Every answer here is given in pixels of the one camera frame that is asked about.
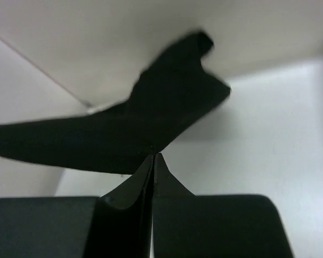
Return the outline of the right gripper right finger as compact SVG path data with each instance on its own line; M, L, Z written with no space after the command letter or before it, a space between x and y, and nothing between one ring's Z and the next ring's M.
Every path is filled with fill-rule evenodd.
M154 164L155 257L292 257L274 203L263 195L197 196Z

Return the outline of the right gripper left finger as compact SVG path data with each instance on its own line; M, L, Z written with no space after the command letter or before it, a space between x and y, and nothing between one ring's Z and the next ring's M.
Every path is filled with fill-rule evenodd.
M96 202L84 257L149 257L154 157Z

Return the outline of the black tank top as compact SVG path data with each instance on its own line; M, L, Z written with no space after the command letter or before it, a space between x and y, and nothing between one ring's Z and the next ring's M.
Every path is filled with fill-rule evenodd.
M201 65L213 45L202 30L181 37L142 71L126 101L101 112L0 125L0 157L133 174L230 95Z

